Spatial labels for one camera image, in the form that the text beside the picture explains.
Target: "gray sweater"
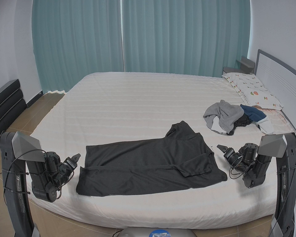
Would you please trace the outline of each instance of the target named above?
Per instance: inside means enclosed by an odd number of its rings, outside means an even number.
[[[207,127],[212,129],[213,120],[218,116],[220,127],[229,133],[233,129],[233,123],[243,115],[244,110],[239,105],[231,105],[225,100],[220,100],[207,108],[203,118],[207,122]]]

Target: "folded black shirt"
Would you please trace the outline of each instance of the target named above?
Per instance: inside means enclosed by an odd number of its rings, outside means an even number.
[[[207,187],[226,181],[214,153],[184,121],[164,138],[86,147],[76,192],[139,195]]]

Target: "brown tile floor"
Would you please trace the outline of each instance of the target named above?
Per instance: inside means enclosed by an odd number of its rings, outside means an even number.
[[[21,131],[27,135],[31,135],[44,116],[63,96],[63,94],[58,93],[42,96],[17,118],[7,131]],[[118,230],[115,228],[89,225],[63,217],[37,206],[32,201],[30,201],[30,208],[33,220],[37,224],[42,237],[111,237]],[[239,226],[214,230],[194,230],[194,233],[198,237],[266,237],[268,236],[270,224],[271,216],[267,216]],[[9,237],[13,236],[13,234],[13,227],[4,204],[3,195],[0,195],[0,236]]]

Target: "white bed sheet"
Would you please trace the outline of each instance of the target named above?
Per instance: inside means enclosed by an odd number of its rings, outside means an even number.
[[[233,136],[206,127],[204,111],[221,99],[243,101],[223,78],[162,73],[93,73],[77,83],[45,116],[31,136],[42,149],[55,151],[63,161],[81,154],[73,179],[54,203],[36,199],[38,205],[89,224],[210,229],[239,225],[272,214],[276,205],[276,162],[265,182],[245,187],[241,178],[206,188],[137,196],[81,196],[75,191],[79,166],[84,167],[86,145],[164,137],[172,124],[186,121],[213,146],[218,167],[229,165],[216,146],[236,151],[247,142],[259,144],[263,133],[254,125],[239,127]],[[264,110],[276,133],[292,132],[280,111]],[[27,177],[28,190],[31,179]]]

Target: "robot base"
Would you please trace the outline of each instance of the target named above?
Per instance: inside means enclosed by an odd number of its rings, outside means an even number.
[[[189,229],[128,227],[121,231],[118,237],[196,237],[196,235]]]

